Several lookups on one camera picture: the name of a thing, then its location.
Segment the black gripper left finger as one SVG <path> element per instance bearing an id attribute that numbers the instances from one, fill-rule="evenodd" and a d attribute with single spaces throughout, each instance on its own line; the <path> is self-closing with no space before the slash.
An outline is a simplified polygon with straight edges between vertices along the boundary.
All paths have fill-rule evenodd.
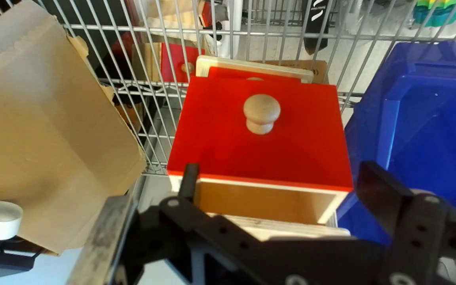
<path id="1" fill-rule="evenodd" d="M 186 165 L 182 174 L 180 187 L 179 187 L 180 199 L 193 201 L 198 179 L 199 179 L 199 166 Z"/>

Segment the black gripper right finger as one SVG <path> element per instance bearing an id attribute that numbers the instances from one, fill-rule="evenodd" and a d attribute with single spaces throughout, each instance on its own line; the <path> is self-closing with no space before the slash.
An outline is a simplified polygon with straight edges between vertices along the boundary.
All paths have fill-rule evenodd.
<path id="1" fill-rule="evenodd" d="M 375 161 L 362 161 L 354 187 L 356 196 L 391 242 L 397 241 L 414 195 Z"/>

